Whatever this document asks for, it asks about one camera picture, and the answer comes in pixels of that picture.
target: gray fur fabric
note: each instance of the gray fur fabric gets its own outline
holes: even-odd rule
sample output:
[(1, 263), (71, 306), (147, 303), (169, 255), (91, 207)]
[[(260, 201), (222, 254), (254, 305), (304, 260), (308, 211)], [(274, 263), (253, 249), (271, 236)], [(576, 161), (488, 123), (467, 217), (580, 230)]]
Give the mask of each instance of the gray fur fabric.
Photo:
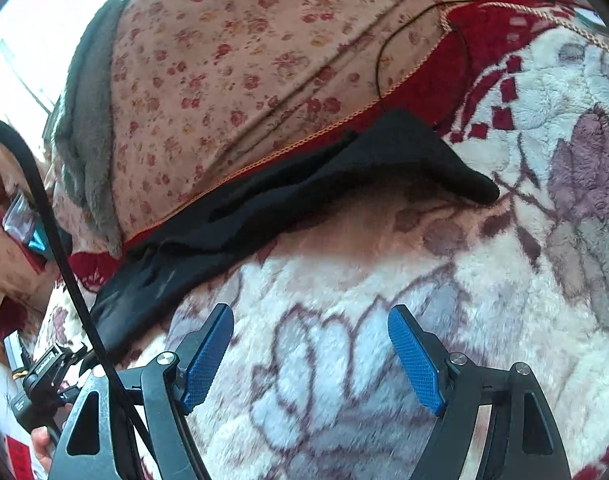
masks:
[(122, 254), (122, 232), (111, 190), (110, 72), (118, 21), (129, 1), (108, 0), (87, 26), (43, 134), (47, 152), (62, 161), (65, 193), (115, 258)]

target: metal bolt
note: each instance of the metal bolt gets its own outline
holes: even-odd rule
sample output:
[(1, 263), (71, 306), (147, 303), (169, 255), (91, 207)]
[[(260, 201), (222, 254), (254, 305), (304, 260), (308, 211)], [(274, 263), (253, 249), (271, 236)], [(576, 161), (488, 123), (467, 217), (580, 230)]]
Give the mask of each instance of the metal bolt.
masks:
[(520, 361), (515, 363), (515, 371), (520, 375), (528, 375), (531, 373), (531, 367), (528, 364)]
[(93, 367), (93, 376), (94, 377), (104, 377), (105, 375), (107, 375), (107, 373), (104, 371), (104, 368), (102, 367), (102, 365), (95, 365)]
[(468, 358), (462, 352), (451, 352), (449, 359), (454, 365), (462, 366), (466, 364)]
[(171, 364), (175, 358), (176, 355), (173, 352), (162, 352), (160, 355), (158, 355), (156, 361), (158, 364), (168, 365)]

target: dark garment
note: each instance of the dark garment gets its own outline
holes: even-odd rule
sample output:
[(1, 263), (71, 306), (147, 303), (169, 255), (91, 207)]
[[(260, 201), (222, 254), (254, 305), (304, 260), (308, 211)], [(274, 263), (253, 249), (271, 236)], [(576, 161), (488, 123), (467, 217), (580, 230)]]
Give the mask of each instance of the dark garment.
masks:
[[(483, 204), (499, 195), (497, 186), (468, 168), (430, 126), (404, 110), (387, 112), (362, 134), (346, 134), (219, 187), (129, 251), (91, 310), (111, 359), (118, 361), (200, 283), (348, 189), (388, 176), (428, 176)], [(94, 363), (90, 354), (83, 368)]]

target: window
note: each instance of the window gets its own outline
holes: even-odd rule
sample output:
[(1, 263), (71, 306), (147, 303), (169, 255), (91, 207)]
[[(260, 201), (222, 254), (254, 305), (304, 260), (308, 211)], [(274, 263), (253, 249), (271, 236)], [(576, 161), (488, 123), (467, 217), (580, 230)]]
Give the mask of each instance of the window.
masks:
[(107, 0), (9, 0), (0, 12), (0, 118), (44, 160), (42, 131), (73, 52)]

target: blue textured pad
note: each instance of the blue textured pad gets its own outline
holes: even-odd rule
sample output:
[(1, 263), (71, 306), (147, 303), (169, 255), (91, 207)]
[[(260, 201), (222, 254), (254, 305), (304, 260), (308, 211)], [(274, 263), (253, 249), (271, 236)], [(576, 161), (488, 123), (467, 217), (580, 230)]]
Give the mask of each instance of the blue textured pad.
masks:
[(444, 399), (437, 386), (437, 369), (397, 308), (389, 313), (388, 328), (393, 348), (411, 381), (417, 399), (434, 415), (439, 414)]
[(187, 388), (180, 400), (187, 413), (206, 399), (232, 336), (233, 311), (226, 307), (187, 368)]

